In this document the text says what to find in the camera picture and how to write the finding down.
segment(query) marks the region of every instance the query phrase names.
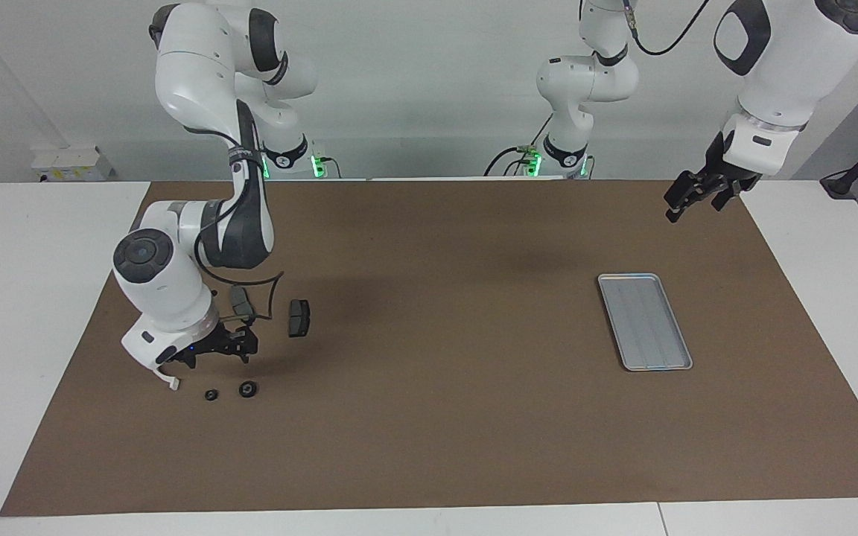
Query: silver rectangular tray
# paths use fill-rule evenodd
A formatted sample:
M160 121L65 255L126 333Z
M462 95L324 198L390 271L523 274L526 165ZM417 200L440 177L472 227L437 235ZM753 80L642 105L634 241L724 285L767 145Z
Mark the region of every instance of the silver rectangular tray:
M693 366L657 275L605 274L598 284L626 369L688 370Z

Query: green light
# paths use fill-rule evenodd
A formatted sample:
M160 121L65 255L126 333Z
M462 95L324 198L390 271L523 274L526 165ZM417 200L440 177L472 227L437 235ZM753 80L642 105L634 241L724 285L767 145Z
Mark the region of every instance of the green light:
M528 163L528 176L538 176L541 173L541 155L534 153L535 159Z
M310 160L313 160L313 174L317 177L317 179L321 179L321 177L326 176L326 166L320 162L316 156L311 156Z

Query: brown table surface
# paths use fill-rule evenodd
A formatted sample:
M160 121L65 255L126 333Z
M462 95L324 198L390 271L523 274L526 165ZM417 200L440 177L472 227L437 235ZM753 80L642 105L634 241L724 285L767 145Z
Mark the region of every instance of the brown table surface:
M276 251L236 275L286 270L310 336L258 323L249 366L171 364L171 392L111 278L1 514L857 497L858 401L748 212L670 225L666 187L270 184ZM693 369L620 366L603 272L660 275Z

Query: white electrical box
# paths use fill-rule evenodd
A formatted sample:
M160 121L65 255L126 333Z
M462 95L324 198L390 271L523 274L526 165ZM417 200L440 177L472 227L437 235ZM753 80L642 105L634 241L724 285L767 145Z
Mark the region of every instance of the white electrical box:
M31 162L35 179L45 181L109 180L115 174L112 164L98 147L89 146L60 150L35 150Z

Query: round black joint cover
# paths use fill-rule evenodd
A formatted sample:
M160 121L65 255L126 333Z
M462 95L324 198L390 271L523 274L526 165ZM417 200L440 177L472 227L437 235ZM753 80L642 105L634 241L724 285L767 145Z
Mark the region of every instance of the round black joint cover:
M244 381L241 387L238 388L238 393L245 399L251 399L256 395L256 383L253 381Z
M829 20L858 35L858 0L816 0L816 6Z
M173 257L171 237L157 229L141 229L118 242L115 270L125 281L146 284L163 272Z

